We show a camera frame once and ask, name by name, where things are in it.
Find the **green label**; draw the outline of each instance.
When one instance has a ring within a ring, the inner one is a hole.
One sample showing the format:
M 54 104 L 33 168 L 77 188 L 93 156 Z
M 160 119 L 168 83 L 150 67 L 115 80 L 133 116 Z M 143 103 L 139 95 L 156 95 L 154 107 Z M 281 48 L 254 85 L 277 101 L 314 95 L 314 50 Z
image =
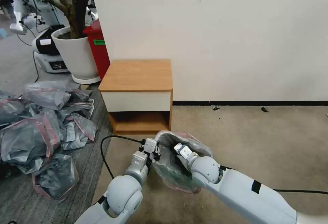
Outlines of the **green label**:
M 105 45 L 105 41 L 104 40 L 93 40 L 93 43 L 95 45 Z

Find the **beige carpet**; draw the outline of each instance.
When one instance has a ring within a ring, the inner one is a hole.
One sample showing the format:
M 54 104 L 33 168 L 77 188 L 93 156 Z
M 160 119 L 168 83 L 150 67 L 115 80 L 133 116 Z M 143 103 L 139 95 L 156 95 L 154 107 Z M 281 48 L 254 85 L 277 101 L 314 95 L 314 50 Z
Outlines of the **beige carpet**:
M 218 163 L 233 167 L 271 188 L 328 191 L 328 107 L 173 108 L 172 131 L 186 131 L 211 147 Z M 146 138 L 149 136 L 131 136 Z M 113 139 L 107 160 L 123 174 L 138 145 Z M 103 167 L 94 202 L 106 191 Z M 190 195 L 167 188 L 154 170 L 142 189 L 143 201 L 127 223 L 247 223 L 207 190 Z M 284 193 L 307 214 L 328 214 L 328 196 Z

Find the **red trash bin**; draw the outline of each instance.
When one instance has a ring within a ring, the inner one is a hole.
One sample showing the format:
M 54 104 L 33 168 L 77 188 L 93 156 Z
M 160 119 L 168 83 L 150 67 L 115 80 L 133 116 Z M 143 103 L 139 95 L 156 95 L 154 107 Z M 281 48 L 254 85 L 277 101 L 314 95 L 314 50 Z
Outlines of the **red trash bin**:
M 105 46 L 103 32 L 101 31 L 101 26 L 99 19 L 87 27 L 84 34 L 88 36 L 89 44 L 95 59 L 98 73 L 101 79 L 106 74 L 106 71 L 110 65 L 107 49 Z

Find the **black baseboard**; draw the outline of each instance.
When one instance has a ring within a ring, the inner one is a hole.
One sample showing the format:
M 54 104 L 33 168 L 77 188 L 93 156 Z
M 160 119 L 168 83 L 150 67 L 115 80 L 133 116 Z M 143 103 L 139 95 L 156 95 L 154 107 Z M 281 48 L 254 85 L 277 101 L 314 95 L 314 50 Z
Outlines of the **black baseboard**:
M 328 106 L 328 101 L 173 101 L 174 106 Z

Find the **wooden nightstand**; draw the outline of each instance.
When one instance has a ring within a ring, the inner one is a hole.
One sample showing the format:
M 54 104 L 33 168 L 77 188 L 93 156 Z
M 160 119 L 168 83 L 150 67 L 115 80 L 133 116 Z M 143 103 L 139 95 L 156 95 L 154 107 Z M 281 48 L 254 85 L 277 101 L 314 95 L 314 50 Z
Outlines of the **wooden nightstand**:
M 171 60 L 114 60 L 99 90 L 115 134 L 171 130 Z

